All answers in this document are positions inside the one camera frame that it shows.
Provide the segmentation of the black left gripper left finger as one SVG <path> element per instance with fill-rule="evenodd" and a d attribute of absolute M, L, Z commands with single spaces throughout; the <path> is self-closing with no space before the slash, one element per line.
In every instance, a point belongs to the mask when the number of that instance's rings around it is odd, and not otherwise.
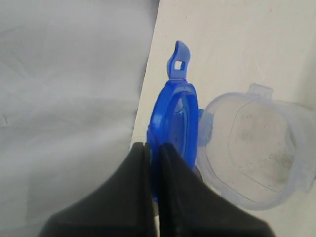
<path fill-rule="evenodd" d="M 150 146 L 134 143 L 97 190 L 52 215 L 41 237 L 155 237 Z"/>

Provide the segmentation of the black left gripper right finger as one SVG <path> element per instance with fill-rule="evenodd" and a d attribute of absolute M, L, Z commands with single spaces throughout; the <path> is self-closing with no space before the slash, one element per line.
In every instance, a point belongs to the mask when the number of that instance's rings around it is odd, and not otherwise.
<path fill-rule="evenodd" d="M 159 149 L 162 237 L 273 237 L 263 220 L 211 191 L 169 143 Z"/>

